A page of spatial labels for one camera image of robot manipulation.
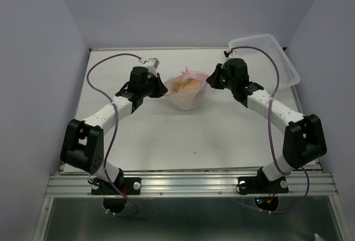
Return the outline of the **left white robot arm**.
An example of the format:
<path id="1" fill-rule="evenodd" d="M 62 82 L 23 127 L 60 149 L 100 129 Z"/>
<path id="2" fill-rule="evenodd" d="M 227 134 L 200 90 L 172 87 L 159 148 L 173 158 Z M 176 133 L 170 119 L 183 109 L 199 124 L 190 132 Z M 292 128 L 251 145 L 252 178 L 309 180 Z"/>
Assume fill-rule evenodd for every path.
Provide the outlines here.
<path id="1" fill-rule="evenodd" d="M 118 122 L 134 113 L 145 97 L 160 98 L 167 91 L 155 66 L 133 67 L 129 81 L 108 104 L 82 121 L 72 119 L 68 123 L 60 160 L 97 176 L 110 193 L 120 192 L 123 171 L 105 159 L 104 136 L 111 129 L 116 133 Z"/>

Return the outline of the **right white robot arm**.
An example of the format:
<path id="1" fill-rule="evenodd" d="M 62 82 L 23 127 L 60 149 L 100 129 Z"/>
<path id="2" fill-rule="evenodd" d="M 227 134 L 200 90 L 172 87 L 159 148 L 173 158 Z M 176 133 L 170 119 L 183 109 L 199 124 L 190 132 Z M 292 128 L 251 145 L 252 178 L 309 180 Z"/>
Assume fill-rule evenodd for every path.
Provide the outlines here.
<path id="1" fill-rule="evenodd" d="M 255 185 L 268 191 L 275 180 L 323 156 L 327 152 L 321 120 L 306 116 L 277 101 L 261 85 L 249 80 L 243 59 L 218 64 L 206 82 L 214 89 L 228 89 L 236 101 L 267 119 L 283 134 L 282 154 L 272 155 L 272 162 L 259 169 Z"/>

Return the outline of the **white mesh laundry bag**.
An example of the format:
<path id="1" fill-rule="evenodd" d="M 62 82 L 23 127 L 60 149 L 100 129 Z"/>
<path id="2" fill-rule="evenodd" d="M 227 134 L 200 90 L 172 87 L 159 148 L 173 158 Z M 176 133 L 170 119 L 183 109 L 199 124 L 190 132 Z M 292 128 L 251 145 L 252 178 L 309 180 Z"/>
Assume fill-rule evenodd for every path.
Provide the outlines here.
<path id="1" fill-rule="evenodd" d="M 201 80 L 202 84 L 198 88 L 192 90 L 179 93 L 172 92 L 171 88 L 174 81 L 179 81 L 182 78 L 188 77 Z M 169 78 L 167 81 L 164 82 L 165 87 L 168 89 L 168 92 L 165 94 L 165 96 L 178 110 L 189 111 L 195 109 L 201 104 L 202 98 L 205 95 L 205 90 L 207 86 L 206 79 L 208 77 L 209 75 L 203 72 L 192 71 L 188 67 L 186 67 L 180 75 Z"/>

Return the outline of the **beige bra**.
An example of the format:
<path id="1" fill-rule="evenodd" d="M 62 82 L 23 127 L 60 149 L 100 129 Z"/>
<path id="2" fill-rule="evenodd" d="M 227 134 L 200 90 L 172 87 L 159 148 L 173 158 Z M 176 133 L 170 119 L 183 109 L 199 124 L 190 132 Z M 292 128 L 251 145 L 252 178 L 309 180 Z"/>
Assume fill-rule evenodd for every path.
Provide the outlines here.
<path id="1" fill-rule="evenodd" d="M 179 81 L 174 81 L 172 84 L 172 92 L 179 93 L 198 88 L 202 84 L 201 80 L 195 78 L 182 78 Z"/>

